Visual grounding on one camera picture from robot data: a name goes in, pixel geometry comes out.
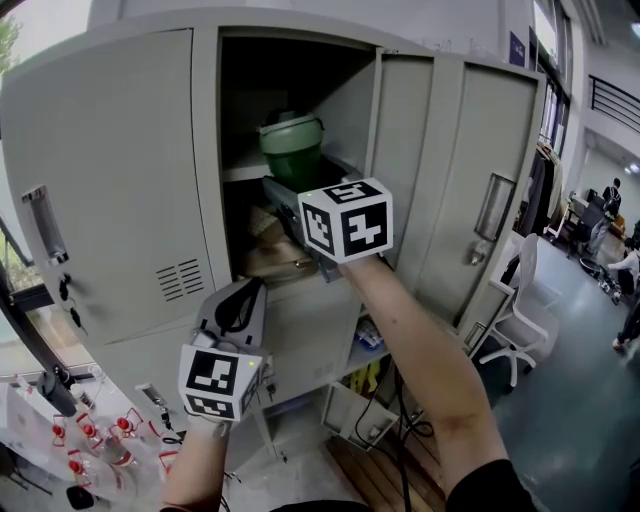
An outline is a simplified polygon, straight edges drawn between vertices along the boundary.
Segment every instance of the green container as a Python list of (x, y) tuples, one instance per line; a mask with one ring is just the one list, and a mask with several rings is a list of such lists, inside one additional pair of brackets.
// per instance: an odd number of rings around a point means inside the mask
[(291, 111), (272, 114), (267, 122), (279, 122), (260, 128), (260, 149), (271, 174), (297, 193), (320, 188), (321, 121), (313, 114), (299, 115)]

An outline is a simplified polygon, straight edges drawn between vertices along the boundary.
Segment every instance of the desk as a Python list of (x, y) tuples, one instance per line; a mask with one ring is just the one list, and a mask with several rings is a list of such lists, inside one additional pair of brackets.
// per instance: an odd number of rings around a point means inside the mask
[[(581, 208), (583, 212), (584, 212), (584, 209), (589, 206), (589, 203), (587, 203), (583, 199), (580, 199), (580, 198), (574, 196), (573, 199), (571, 199), (567, 203), (567, 206), (564, 209), (564, 214), (562, 215), (562, 219), (560, 219), (560, 225), (558, 226), (558, 229), (555, 230), (555, 229), (552, 229), (549, 226), (547, 226), (543, 230), (544, 234), (551, 233), (553, 235), (554, 240), (557, 240), (558, 237), (560, 236), (560, 233), (562, 232), (562, 227), (564, 226), (565, 222), (569, 222), (570, 224), (577, 224), (578, 221), (580, 221), (580, 217), (582, 216), (582, 213), (578, 213), (576, 211), (576, 209), (573, 208), (573, 203), (571, 201), (577, 201), (579, 203), (579, 205), (581, 207), (583, 207), (583, 208)], [(575, 223), (572, 220), (573, 216), (576, 217), (576, 222)]]

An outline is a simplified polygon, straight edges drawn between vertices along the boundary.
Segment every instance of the wall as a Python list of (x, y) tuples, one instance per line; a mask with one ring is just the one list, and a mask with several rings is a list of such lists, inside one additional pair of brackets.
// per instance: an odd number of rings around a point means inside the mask
[(640, 219), (640, 177), (626, 174), (621, 165), (597, 149), (590, 149), (584, 162), (578, 193), (584, 197), (583, 192), (593, 188), (598, 194), (602, 194), (605, 187), (613, 183), (614, 178), (618, 178), (621, 183), (620, 215), (624, 217), (629, 230)]
[(607, 48), (589, 46), (589, 73), (640, 98), (640, 55), (614, 41)]
[(268, 7), (360, 23), (432, 49), (508, 60), (510, 31), (529, 50), (532, 5), (531, 0), (93, 0), (89, 28), (171, 9)]
[(562, 151), (562, 191), (569, 195), (580, 181), (580, 173), (586, 154), (584, 119), (587, 113), (588, 53), (584, 31), (579, 23), (571, 21), (573, 47), (573, 81), (571, 84), (571, 108)]
[(614, 141), (640, 159), (640, 135), (624, 124), (601, 112), (589, 109), (585, 116), (585, 126)]

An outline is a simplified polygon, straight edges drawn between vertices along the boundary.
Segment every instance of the locker handle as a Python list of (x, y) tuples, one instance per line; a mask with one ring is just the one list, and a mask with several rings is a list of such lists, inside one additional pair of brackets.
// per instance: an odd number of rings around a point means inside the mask
[(27, 192), (22, 196), (22, 203), (31, 206), (33, 219), (47, 253), (47, 263), (55, 266), (67, 261), (69, 256), (53, 215), (47, 187), (43, 185)]
[(516, 184), (496, 173), (491, 174), (475, 232), (490, 242), (495, 242), (502, 231), (509, 213)]

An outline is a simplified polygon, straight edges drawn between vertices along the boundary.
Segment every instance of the locker vent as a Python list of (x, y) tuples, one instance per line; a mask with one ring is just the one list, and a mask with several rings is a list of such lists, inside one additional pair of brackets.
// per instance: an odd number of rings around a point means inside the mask
[(162, 295), (167, 302), (204, 289), (198, 260), (183, 261), (156, 272)]

